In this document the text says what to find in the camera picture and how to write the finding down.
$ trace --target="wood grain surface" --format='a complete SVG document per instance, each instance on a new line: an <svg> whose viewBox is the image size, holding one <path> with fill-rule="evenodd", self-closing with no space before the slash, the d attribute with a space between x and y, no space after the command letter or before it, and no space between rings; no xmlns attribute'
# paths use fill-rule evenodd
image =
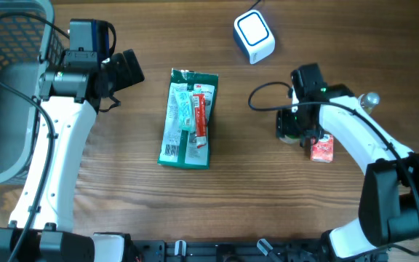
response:
<svg viewBox="0 0 419 262"><path fill-rule="evenodd" d="M311 162L275 137L275 113L247 106L248 94L318 62L330 84L376 91L372 116L419 151L419 1L272 1L258 9L276 37L274 53L250 65L232 37L251 1L164 1L55 5L56 24L107 20L116 51L133 48L146 81L117 92L122 106L100 114L85 146L74 199L78 234L128 232L133 239L257 240L319 237L357 216L363 174L336 141L334 162ZM171 68L219 74L210 169L159 166ZM258 106L290 103L286 89ZM111 102L102 104L107 108ZM21 186L0 186L0 226ZM418 241L404 245L418 248ZM391 261L419 261L391 252Z"/></svg>

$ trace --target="red stick package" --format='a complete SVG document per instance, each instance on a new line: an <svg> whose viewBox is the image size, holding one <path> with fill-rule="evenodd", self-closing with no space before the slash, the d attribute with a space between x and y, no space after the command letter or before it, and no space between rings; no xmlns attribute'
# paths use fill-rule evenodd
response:
<svg viewBox="0 0 419 262"><path fill-rule="evenodd" d="M196 147L201 148L207 144L204 94L193 94L193 106L195 108Z"/></svg>
<svg viewBox="0 0 419 262"><path fill-rule="evenodd" d="M310 159L316 162L332 162L334 156L334 137L332 135L324 134L324 137L311 146Z"/></svg>

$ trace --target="teal packet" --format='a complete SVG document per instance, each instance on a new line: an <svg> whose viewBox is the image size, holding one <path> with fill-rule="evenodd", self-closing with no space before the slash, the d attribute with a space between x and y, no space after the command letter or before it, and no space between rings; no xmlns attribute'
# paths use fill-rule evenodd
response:
<svg viewBox="0 0 419 262"><path fill-rule="evenodd" d="M193 92L195 88L198 92L201 90L204 93L207 137L208 140L210 138L208 122L215 107L218 75L172 69L166 122L158 164L187 169L208 169L210 167L210 143L197 148L196 133L182 130L182 124L179 121L179 107L175 94L182 91Z"/></svg>

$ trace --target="gray plastic basket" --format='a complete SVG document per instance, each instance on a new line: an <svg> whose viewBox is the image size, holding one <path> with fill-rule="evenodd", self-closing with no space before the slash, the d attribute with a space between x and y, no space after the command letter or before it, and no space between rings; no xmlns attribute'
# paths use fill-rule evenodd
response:
<svg viewBox="0 0 419 262"><path fill-rule="evenodd" d="M0 14L29 12L54 22L47 0L0 0ZM57 34L38 20L0 20L0 80L29 97L38 96L38 79L54 63L63 46ZM0 88L0 183L23 184L31 163L38 112L26 101Z"/></svg>

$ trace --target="white cube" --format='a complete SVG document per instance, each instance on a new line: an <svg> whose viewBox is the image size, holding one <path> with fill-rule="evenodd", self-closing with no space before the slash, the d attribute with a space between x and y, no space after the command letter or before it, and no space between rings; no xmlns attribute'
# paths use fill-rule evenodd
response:
<svg viewBox="0 0 419 262"><path fill-rule="evenodd" d="M274 36L257 10L250 10L234 21L234 39L251 64L274 51Z"/></svg>

